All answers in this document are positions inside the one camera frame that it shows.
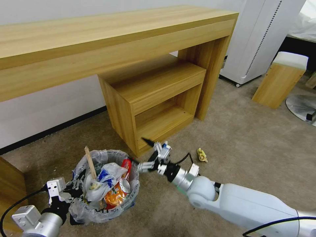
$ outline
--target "white stool cushion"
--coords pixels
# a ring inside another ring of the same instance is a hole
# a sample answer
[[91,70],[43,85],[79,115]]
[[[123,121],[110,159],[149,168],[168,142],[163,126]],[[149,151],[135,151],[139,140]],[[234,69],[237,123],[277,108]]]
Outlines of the white stool cushion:
[[300,54],[278,52],[274,63],[306,70],[308,57]]

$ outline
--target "trash bag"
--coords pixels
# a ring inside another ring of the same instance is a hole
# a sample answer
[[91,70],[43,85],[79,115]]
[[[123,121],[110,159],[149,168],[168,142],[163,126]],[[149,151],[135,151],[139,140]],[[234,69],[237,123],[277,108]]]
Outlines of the trash bag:
[[[103,165],[115,162],[121,165],[128,155],[120,150],[93,150],[90,152],[97,175],[101,172]],[[73,170],[73,181],[76,181],[79,174],[86,169],[86,173],[90,172],[86,155],[79,161],[76,168]],[[83,196],[75,198],[69,207],[69,212],[73,219],[78,223],[88,224],[89,222],[105,223],[115,217],[121,215],[125,210],[135,204],[135,199],[139,191],[139,173],[137,172],[137,165],[132,162],[131,171],[129,174],[129,184],[131,186],[131,193],[126,197],[121,205],[115,206],[110,210],[97,210],[97,202],[87,203]]]
[[97,176],[98,179],[92,179],[91,173],[86,175],[85,186],[83,187],[83,191],[86,193],[85,198],[88,201],[101,201],[126,172],[126,168],[111,162],[102,166],[101,172]]

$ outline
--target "white bedsheet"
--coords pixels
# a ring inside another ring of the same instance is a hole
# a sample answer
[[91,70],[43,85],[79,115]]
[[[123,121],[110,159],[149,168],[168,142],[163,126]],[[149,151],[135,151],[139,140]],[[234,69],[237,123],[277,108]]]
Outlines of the white bedsheet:
[[306,0],[288,34],[316,42],[316,0]]

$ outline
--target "bed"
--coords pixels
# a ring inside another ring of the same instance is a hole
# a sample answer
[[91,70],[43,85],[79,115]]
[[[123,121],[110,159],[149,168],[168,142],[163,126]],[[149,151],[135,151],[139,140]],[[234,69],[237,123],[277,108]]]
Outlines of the bed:
[[316,71],[316,0],[306,0],[278,51],[309,57],[307,70]]

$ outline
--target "trash can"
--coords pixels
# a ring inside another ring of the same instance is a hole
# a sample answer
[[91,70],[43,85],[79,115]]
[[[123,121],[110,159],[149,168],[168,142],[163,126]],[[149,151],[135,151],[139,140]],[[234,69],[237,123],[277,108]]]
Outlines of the trash can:
[[[93,160],[94,168],[97,174],[101,172],[104,164],[115,162],[122,165],[124,159],[128,158],[128,154],[120,150],[93,150],[90,152]],[[82,171],[86,169],[86,174],[90,171],[86,155],[80,160],[76,168],[73,170],[73,180],[75,182]],[[84,195],[75,198],[69,207],[69,212],[73,219],[78,223],[88,224],[89,222],[105,223],[115,217],[121,215],[125,210],[135,204],[135,199],[139,191],[139,173],[137,165],[132,162],[129,184],[131,187],[130,194],[126,197],[121,205],[117,205],[112,209],[97,210],[85,200]]]

